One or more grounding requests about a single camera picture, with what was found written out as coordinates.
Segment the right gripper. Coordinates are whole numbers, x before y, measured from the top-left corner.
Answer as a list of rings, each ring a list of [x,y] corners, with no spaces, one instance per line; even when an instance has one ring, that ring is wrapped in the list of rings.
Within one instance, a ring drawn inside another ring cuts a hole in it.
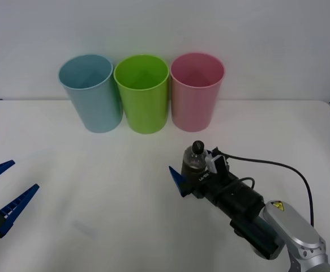
[[[218,147],[212,153],[219,155]],[[206,169],[191,173],[191,182],[169,166],[169,171],[181,197],[193,194],[196,198],[206,198],[210,202],[239,202],[241,182],[237,176],[227,171],[211,173]]]

